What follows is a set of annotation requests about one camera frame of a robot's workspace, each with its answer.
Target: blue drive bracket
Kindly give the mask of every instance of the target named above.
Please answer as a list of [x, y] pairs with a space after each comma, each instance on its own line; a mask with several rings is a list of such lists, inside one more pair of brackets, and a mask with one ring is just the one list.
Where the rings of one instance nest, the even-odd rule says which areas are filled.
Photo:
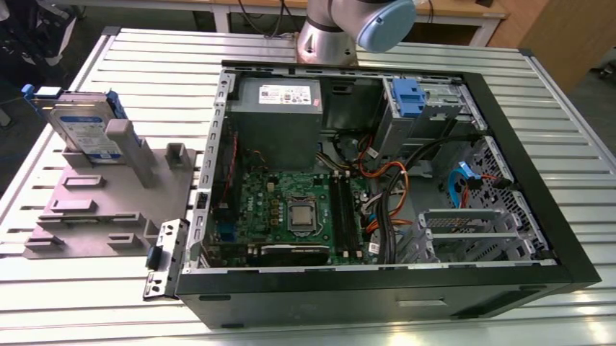
[[401, 117], [418, 117], [425, 108], [425, 92], [414, 79], [393, 80], [391, 92], [401, 108]]

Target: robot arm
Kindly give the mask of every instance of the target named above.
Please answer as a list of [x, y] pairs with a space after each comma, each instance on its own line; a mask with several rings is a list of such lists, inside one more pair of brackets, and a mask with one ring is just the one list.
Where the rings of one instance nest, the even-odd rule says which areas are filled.
[[405, 38], [415, 16], [411, 0], [310, 0], [298, 38], [299, 61], [353, 64], [355, 43], [370, 52], [390, 50]]

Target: label sticker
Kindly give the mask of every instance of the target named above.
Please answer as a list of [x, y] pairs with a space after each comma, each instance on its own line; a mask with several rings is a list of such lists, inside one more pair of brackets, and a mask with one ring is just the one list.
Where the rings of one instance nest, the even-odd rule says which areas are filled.
[[301, 85], [263, 85], [259, 103], [270, 105], [311, 105], [310, 87]]
[[118, 144], [105, 136], [105, 123], [99, 117], [60, 117], [68, 137], [85, 155], [96, 161], [115, 161], [122, 156]]
[[377, 243], [370, 243], [370, 244], [367, 245], [367, 252], [369, 252], [370, 254], [378, 254], [379, 248], [381, 248], [379, 244], [377, 244]]
[[375, 150], [373, 149], [373, 147], [369, 147], [369, 148], [367, 148], [366, 153], [373, 157], [373, 159], [375, 159], [377, 156], [378, 156], [378, 151], [375, 151]]

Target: slotted metal table surface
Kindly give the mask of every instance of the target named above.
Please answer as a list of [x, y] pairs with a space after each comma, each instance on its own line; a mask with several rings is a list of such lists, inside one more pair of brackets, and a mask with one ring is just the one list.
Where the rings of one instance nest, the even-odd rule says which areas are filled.
[[[362, 66], [484, 75], [603, 282], [481, 321], [211, 331], [178, 302], [142, 302], [143, 257], [47, 259], [19, 255], [65, 161], [47, 126], [0, 201], [0, 342], [199, 345], [589, 345], [616, 342], [616, 164], [533, 58], [510, 49], [401, 44], [359, 51]], [[123, 29], [104, 35], [72, 89], [120, 94], [152, 148], [200, 151], [222, 59], [294, 61], [291, 40], [256, 35]]]

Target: ram slot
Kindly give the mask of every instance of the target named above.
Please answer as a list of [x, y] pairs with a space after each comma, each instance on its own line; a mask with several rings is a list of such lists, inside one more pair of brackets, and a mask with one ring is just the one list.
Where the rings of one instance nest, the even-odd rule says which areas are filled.
[[345, 238], [345, 226], [343, 226], [343, 213], [342, 213], [342, 198], [341, 198], [341, 184], [339, 178], [331, 176], [329, 178], [329, 204], [331, 206], [331, 217], [334, 225], [334, 247], [335, 253], [343, 255], [345, 252], [349, 254], [349, 247], [346, 245]]
[[362, 257], [359, 240], [357, 234], [355, 211], [353, 203], [353, 192], [350, 190], [349, 178], [342, 178], [339, 182], [339, 195], [342, 200], [343, 229], [346, 237], [346, 248], [353, 257]]

